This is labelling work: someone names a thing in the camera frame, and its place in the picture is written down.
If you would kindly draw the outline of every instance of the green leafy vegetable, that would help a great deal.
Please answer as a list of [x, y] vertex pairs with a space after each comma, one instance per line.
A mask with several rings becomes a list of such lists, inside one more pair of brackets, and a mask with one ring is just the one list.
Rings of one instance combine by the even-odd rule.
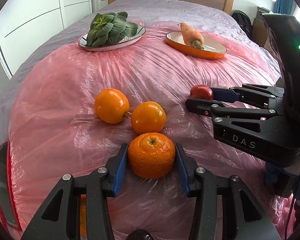
[[119, 36], [120, 36], [120, 34], [108, 36], [106, 42], [104, 43], [104, 46], [116, 44]]
[[118, 16], [123, 16], [125, 19], [128, 18], [128, 13], [127, 12], [118, 12]]
[[138, 25], [133, 22], [126, 22], [126, 36], [129, 38], [135, 36], [138, 31]]
[[125, 22], [127, 21], [127, 19], [126, 19], [125, 17], [121, 16], [121, 15], [118, 15], [118, 16], [117, 16], [117, 19], [124, 20]]
[[87, 46], [100, 47], [117, 44], [125, 37], [137, 34], [138, 25], [127, 21], [127, 12], [98, 13], [90, 24]]
[[96, 37], [108, 34], [109, 31], [111, 31], [112, 27], [113, 27], [112, 23], [105, 24], [100, 30], [98, 30]]
[[117, 17], [118, 14], [117, 13], [104, 13], [103, 15], [113, 15], [115, 18], [115, 17]]
[[126, 29], [126, 22], [119, 18], [114, 18], [112, 24], [113, 27], [112, 30], [109, 31], [109, 36], [120, 34]]
[[94, 29], [94, 30], [91, 30], [88, 32], [88, 35], [87, 35], [87, 45], [88, 46], [91, 46], [92, 43], [97, 39], [97, 33], [98, 33], [97, 29]]
[[100, 47], [102, 46], [108, 38], [108, 34], [102, 35], [97, 38], [97, 40], [92, 44], [92, 47]]

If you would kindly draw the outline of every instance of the apple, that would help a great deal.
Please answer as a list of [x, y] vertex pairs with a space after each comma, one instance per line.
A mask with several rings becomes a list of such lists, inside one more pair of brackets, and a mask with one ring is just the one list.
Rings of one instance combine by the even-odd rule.
[[213, 91], [206, 85], [196, 85], [191, 88], [191, 98], [213, 100]]

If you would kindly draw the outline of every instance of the orange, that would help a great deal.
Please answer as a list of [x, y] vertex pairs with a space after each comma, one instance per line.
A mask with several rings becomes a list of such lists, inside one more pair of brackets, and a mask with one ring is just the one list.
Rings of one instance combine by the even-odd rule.
[[163, 134], [139, 135], [129, 145], [128, 159], [134, 173], [145, 179], [158, 179], [172, 169], [175, 157], [173, 142]]
[[131, 115], [133, 130], [138, 134], [160, 132], [166, 123], [163, 108], [156, 102], [144, 102], [136, 107]]
[[102, 90], [94, 101], [96, 115], [101, 120], [111, 124], [122, 122], [129, 109], [127, 97], [114, 88]]
[[80, 199], [80, 234], [83, 236], [87, 235], [87, 198], [86, 195], [81, 195]]

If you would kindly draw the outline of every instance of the blue gripper pad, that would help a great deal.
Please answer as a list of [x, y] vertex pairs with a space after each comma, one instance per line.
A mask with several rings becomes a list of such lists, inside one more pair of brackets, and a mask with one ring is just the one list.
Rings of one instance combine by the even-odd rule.
[[235, 101], [240, 101], [240, 97], [232, 89], [216, 89], [211, 88], [213, 91], [213, 100], [234, 103]]
[[188, 172], [185, 168], [180, 150], [178, 149], [177, 145], [175, 145], [175, 153], [176, 153], [175, 162], [176, 162], [176, 167], [178, 169], [180, 186], [183, 192], [185, 193], [185, 195], [188, 196], [190, 193]]
[[194, 171], [198, 167], [197, 162], [185, 154], [182, 144], [175, 145], [175, 153], [180, 186], [187, 197], [194, 197], [197, 190], [194, 179]]
[[109, 158], [106, 168], [109, 169], [108, 196], [115, 197], [121, 190], [128, 160], [128, 144], [122, 144], [117, 156]]

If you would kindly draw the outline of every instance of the plastic wrap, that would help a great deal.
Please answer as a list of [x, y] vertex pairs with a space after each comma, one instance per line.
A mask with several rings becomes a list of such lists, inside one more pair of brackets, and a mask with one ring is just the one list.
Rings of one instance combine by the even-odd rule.
[[[226, 46], [224, 58], [184, 55], [165, 42], [166, 33], [176, 29], [174, 22], [157, 22], [147, 26], [137, 43], [109, 52], [87, 52], [77, 43], [64, 45], [25, 78], [9, 123], [13, 198], [22, 229], [62, 175], [89, 174], [137, 136], [130, 120], [110, 125], [94, 114], [95, 96], [105, 88], [116, 88], [127, 96], [130, 112], [145, 101], [165, 107], [162, 133], [181, 143], [188, 155], [215, 175], [239, 175], [283, 232], [288, 201], [263, 184], [264, 162], [214, 140], [211, 119], [189, 113], [184, 104], [197, 84], [273, 85], [269, 66], [249, 46], [209, 32], [202, 34]], [[159, 180], [141, 179], [128, 169], [121, 194], [108, 203], [117, 240], [138, 228], [156, 239], [189, 237], [195, 199], [185, 197], [175, 169]]]

